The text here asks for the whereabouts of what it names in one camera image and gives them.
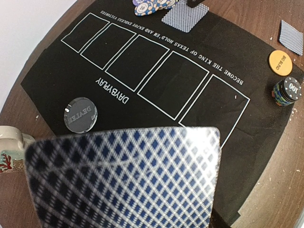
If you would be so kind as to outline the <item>grey playing card deck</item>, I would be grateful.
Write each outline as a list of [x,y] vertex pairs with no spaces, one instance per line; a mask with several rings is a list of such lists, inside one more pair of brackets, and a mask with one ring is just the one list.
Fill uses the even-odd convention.
[[31,144],[26,176],[44,228],[207,228],[216,127],[131,128]]

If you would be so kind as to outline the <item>orange big blind button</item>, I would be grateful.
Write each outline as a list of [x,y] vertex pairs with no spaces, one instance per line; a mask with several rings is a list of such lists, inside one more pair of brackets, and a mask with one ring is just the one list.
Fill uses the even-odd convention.
[[268,62],[273,72],[279,76],[287,76],[292,72],[292,60],[284,51],[273,51],[269,55]]

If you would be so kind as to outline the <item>dark green chip stack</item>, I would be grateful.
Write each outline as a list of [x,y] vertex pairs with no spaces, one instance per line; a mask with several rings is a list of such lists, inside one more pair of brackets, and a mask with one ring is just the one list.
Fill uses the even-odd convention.
[[289,76],[274,85],[272,97],[278,106],[288,106],[302,98],[302,87],[295,78]]

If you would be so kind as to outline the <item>white poker chip stack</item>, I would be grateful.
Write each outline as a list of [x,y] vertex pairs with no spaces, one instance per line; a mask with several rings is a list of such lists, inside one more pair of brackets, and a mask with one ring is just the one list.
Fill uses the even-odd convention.
[[158,10],[170,10],[178,0],[133,0],[134,14],[138,17],[154,14]]

